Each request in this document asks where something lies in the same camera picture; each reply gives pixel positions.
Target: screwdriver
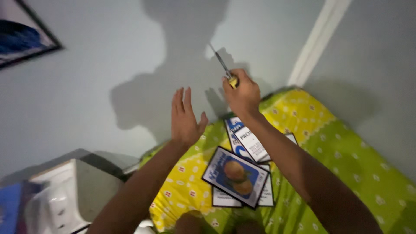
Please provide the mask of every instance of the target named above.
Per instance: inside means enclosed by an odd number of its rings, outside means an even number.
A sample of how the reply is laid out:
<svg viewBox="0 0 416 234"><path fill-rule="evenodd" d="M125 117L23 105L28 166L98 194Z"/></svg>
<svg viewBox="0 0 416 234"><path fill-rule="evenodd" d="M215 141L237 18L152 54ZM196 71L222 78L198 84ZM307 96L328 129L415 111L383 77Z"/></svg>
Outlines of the screwdriver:
<svg viewBox="0 0 416 234"><path fill-rule="evenodd" d="M212 47L211 43L208 44L209 47L211 47L212 51L214 52L215 56L217 57L218 61L220 61L220 64L223 66L225 73L227 74L228 83L233 87L233 89L237 89L238 85L240 84L240 81L238 80L238 77L233 75L230 70L228 70L227 66L225 65L223 59L220 57L220 55L214 50L214 47Z"/></svg>

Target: person's right hand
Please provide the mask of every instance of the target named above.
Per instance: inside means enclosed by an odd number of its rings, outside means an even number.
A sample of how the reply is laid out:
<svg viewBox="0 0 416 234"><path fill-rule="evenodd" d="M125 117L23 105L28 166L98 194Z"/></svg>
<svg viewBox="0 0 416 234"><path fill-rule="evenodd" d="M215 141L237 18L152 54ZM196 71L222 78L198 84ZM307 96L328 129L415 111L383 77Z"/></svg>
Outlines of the person's right hand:
<svg viewBox="0 0 416 234"><path fill-rule="evenodd" d="M240 84L233 89L226 77L223 77L225 99L231 110L242 121L259 114L260 89L251 80L244 69L233 69L231 73L238 77Z"/></svg>

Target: gray wall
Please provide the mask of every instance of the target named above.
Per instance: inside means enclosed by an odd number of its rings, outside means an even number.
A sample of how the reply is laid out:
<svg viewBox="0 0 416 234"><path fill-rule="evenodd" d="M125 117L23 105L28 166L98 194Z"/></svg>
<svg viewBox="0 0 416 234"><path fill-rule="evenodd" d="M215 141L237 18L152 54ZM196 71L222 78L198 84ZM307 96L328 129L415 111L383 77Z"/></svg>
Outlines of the gray wall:
<svg viewBox="0 0 416 234"><path fill-rule="evenodd" d="M305 89L416 182L416 2L353 1Z"/></svg>
<svg viewBox="0 0 416 234"><path fill-rule="evenodd" d="M126 167L170 137L182 85L215 120L227 107L210 41L263 94L285 85L324 1L28 2L65 50L0 71L0 177L78 148Z"/></svg>

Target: hand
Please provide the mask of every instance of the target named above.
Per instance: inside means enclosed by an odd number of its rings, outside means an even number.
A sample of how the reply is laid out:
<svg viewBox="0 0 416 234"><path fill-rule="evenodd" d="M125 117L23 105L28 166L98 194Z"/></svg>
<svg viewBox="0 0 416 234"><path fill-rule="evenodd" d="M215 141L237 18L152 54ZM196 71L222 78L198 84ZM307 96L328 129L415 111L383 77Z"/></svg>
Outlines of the hand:
<svg viewBox="0 0 416 234"><path fill-rule="evenodd" d="M234 114L244 122L259 114L260 89L244 69L233 69L231 73L238 77L240 84L237 89L233 89L227 78L223 77L225 99Z"/></svg>
<svg viewBox="0 0 416 234"><path fill-rule="evenodd" d="M185 99L182 102L183 88L178 89L172 99L172 140L191 147L204 133L208 124L205 112L201 114L201 121L196 123L191 105L191 88L185 91Z"/></svg>

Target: framed picture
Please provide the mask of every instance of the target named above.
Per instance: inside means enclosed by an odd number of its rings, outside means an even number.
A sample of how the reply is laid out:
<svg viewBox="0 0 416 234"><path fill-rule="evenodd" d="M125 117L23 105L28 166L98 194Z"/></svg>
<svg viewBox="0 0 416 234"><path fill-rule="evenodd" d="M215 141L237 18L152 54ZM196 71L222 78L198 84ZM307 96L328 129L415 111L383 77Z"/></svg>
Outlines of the framed picture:
<svg viewBox="0 0 416 234"><path fill-rule="evenodd" d="M0 69L62 49L24 0L0 0Z"/></svg>

